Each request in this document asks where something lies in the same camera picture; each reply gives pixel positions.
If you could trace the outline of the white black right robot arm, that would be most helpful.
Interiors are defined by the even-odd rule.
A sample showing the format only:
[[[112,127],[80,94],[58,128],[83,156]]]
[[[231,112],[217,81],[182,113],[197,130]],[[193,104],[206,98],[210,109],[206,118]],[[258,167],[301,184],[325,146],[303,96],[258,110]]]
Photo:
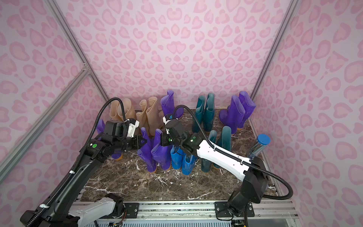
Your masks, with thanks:
[[[249,203],[261,202],[268,188],[267,174],[255,169],[261,167],[265,170],[261,159],[251,160],[236,155],[211,142],[208,138],[202,138],[197,133],[191,134],[171,114],[164,116],[163,122],[166,132],[161,135],[162,146],[174,145],[179,147],[185,155],[216,163],[242,182],[241,186],[229,197],[225,212],[238,216],[248,210]]]

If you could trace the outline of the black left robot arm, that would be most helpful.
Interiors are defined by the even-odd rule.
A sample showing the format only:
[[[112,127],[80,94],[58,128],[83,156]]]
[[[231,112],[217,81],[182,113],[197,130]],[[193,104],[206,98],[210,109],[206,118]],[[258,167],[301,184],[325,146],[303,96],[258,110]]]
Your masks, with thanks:
[[[71,206],[94,172],[114,153],[137,150],[146,144],[135,133],[139,121],[108,121],[102,133],[82,147],[76,162],[56,189],[34,211],[25,211],[20,222],[26,227],[78,227],[81,218],[69,214]]]

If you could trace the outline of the blue rain boot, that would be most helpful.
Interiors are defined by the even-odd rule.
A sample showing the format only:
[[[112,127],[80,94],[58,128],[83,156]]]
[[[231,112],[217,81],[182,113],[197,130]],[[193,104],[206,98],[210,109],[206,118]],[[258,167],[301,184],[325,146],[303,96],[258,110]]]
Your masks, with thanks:
[[[188,176],[192,173],[196,162],[196,157],[185,154],[182,160],[182,173]]]
[[[173,146],[171,151],[171,163],[172,168],[175,170],[179,170],[182,167],[182,159],[184,156],[183,150],[180,149],[180,147]]]

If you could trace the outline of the dark green rain boot front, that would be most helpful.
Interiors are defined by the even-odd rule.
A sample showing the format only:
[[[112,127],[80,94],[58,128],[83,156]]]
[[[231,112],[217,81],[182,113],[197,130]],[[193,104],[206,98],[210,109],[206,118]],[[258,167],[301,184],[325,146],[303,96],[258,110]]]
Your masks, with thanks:
[[[210,132],[212,130],[214,117],[215,117],[215,94],[208,93],[205,103],[204,115],[203,115],[203,127],[206,132]]]

